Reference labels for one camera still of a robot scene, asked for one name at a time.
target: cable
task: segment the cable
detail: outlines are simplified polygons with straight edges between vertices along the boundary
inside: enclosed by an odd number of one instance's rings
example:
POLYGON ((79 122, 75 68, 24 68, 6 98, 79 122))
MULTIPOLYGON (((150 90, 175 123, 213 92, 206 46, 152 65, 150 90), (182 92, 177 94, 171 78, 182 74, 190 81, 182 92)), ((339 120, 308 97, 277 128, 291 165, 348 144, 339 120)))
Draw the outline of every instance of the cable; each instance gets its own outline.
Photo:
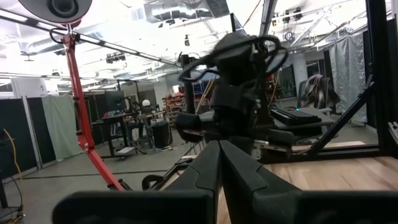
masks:
POLYGON ((287 60, 287 57, 289 56, 288 51, 286 51, 286 49, 280 45, 279 39, 272 35, 263 35, 260 37, 250 37, 249 40, 246 40, 244 42, 233 44, 233 45, 227 46, 227 47, 219 49, 219 50, 214 50, 211 54, 202 57, 202 59, 196 60, 196 61, 188 64, 188 66, 186 66, 182 70, 178 79, 182 82, 196 82, 197 80, 201 79, 205 75, 206 72, 209 72, 208 70, 205 70, 203 73, 201 73, 201 75, 199 77, 187 78, 186 77, 187 74, 189 74, 191 72, 191 70, 193 70, 197 66, 206 65, 209 62, 211 62, 215 57, 217 57, 225 52, 228 52, 230 50, 236 49, 238 47, 242 47, 244 45, 256 44, 256 43, 265 42, 265 41, 271 41, 271 42, 275 43, 275 49, 271 50, 267 55, 264 55, 264 59, 268 58, 268 61, 264 65, 264 68, 262 68, 264 70, 264 72, 261 72, 257 79, 249 80, 248 82, 243 83, 243 85, 256 83, 256 86, 258 86, 259 81, 261 81, 264 77, 267 77, 268 75, 276 72, 285 63, 285 61, 287 60), (280 50, 284 50, 284 57, 273 69, 267 71, 268 66, 275 59, 276 55, 280 52, 280 50))
POLYGON ((244 28, 244 27, 248 24, 248 22, 251 20, 253 14, 256 12, 256 10, 257 10, 257 8, 259 7, 261 1, 263 1, 263 0, 260 0, 260 1, 257 3, 257 5, 256 5, 255 8, 253 9, 253 11, 250 13, 250 16, 248 17, 248 19, 246 20, 246 22, 244 22, 243 28, 244 28))
POLYGON ((57 43, 57 44, 63 44, 62 41, 55 40, 55 38, 54 38, 54 36, 53 36, 53 32, 54 32, 55 30, 65 31, 66 29, 56 27, 56 28, 53 28, 53 29, 50 30, 50 38, 52 39, 52 41, 54 41, 54 42, 57 43))
MULTIPOLYGON (((18 162, 17 162, 17 151, 16 151, 16 148, 15 148, 14 140, 12 140, 11 135, 8 133, 8 131, 6 129, 4 129, 4 133, 6 133, 8 138, 10 139, 11 145, 12 145, 12 150, 14 151, 14 163, 15 163, 15 166, 17 167, 18 174, 19 174, 19 179, 21 180, 21 184, 22 184, 23 194, 21 194, 21 206, 23 206, 23 204, 25 202, 25 196, 26 196, 26 194, 25 194, 25 184, 24 184, 24 180, 22 179, 21 169, 19 168, 19 165, 18 165, 18 162)), ((11 179, 15 182, 15 185, 17 186, 19 193, 21 193, 17 182, 14 180, 14 178, 12 176, 11 176, 11 179)))

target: curtain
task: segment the curtain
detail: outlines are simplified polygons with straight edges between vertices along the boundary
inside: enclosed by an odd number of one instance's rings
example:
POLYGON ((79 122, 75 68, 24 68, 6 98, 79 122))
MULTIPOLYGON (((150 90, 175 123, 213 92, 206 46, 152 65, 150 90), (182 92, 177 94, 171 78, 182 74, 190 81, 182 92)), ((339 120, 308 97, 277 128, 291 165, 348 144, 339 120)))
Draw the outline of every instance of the curtain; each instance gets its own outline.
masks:
MULTIPOLYGON (((350 35, 335 43, 329 50, 335 91, 341 101, 337 112, 344 113, 362 93, 366 84, 363 35, 350 35)), ((366 107, 363 106, 353 119, 366 123, 366 107)))
POLYGON ((57 160, 61 161, 82 153, 83 151, 77 144, 76 118, 72 97, 49 95, 42 98, 42 103, 57 160))

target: exposed ceiling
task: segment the exposed ceiling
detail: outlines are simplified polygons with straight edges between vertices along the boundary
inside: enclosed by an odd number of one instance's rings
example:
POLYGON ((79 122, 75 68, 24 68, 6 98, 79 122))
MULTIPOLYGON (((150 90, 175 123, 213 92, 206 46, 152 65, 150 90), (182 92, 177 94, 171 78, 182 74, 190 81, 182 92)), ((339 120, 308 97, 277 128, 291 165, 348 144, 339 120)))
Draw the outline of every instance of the exposed ceiling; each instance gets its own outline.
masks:
MULTIPOLYGON (((264 1, 270 0, 94 0, 77 31, 176 61, 180 52, 207 54, 218 40, 231 32, 229 16, 215 15, 233 12, 248 34, 258 35, 264 1), (179 8, 183 13, 178 18, 165 19, 165 16, 170 15, 166 13, 170 8, 179 8)), ((38 19, 24 9, 18 0, 2 0, 0 9, 38 19)), ((388 0, 387 10, 391 10, 388 0)), ((288 47, 308 48, 338 28, 340 32, 335 32, 330 38, 318 43, 316 47, 319 47, 327 44, 327 40, 338 38, 343 30, 347 33, 366 24, 366 13, 362 14, 364 11, 365 0, 278 0, 274 18, 276 24, 271 25, 269 34, 284 40, 288 47), (282 20, 286 18, 286 10, 291 15, 297 8, 300 8, 302 14, 299 20, 292 16, 289 22, 282 20), (293 33, 290 41, 285 40, 288 32, 293 33), (300 36, 303 36, 302 40, 294 43, 300 36)), ((0 11, 0 16, 13 15, 0 11)), ((62 46, 56 46, 44 31, 0 21, 2 72, 50 75, 56 70, 61 76, 67 77, 66 58, 56 55, 54 52, 57 49, 62 49, 62 46), (28 58, 21 55, 21 51, 32 55, 28 58)), ((148 70, 152 73, 162 72, 161 63, 132 55, 126 55, 125 61, 106 63, 107 54, 113 53, 115 50, 97 45, 78 45, 76 56, 80 75, 86 78, 113 78, 121 73, 142 75, 148 70)))
MULTIPOLYGON (((391 10, 389 0, 386 9, 391 10)), ((287 47, 308 50, 314 46, 310 50, 316 50, 366 25, 366 3, 365 0, 278 0, 272 21, 269 33, 278 36, 287 47)))

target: yellow cable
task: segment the yellow cable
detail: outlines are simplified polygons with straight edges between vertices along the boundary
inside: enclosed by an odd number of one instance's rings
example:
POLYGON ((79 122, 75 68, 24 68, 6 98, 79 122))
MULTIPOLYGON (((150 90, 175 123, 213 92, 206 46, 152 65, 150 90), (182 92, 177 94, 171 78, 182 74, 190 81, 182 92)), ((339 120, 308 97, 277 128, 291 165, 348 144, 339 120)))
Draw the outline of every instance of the yellow cable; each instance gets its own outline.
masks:
POLYGON ((15 166, 17 167, 19 179, 21 180, 21 185, 22 185, 22 204, 25 204, 25 184, 24 184, 24 180, 22 179, 21 169, 19 168, 19 165, 17 162, 17 151, 15 149, 15 144, 14 144, 14 141, 12 140, 11 135, 8 133, 8 131, 4 129, 4 132, 7 134, 8 138, 10 139, 11 144, 12 144, 12 150, 14 151, 14 163, 15 163, 15 166))
POLYGON ((278 86, 278 80, 279 80, 279 71, 278 71, 278 74, 276 75, 276 79, 275 79, 275 80, 276 80, 276 81, 275 81, 275 86, 274 86, 274 92, 272 93, 272 97, 271 97, 271 100, 269 101, 268 106, 271 105, 272 100, 274 99, 274 96, 275 96, 276 87, 278 86))

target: rack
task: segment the rack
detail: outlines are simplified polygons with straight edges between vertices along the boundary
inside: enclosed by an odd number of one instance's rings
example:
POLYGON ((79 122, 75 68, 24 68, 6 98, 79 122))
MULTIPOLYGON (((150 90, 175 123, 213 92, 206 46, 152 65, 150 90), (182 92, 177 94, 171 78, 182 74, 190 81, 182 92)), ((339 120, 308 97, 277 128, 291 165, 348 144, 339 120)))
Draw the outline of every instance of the rack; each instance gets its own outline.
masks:
POLYGON ((163 100, 163 105, 166 107, 167 116, 170 120, 171 127, 175 127, 175 119, 178 114, 187 110, 185 104, 185 95, 167 95, 163 100))

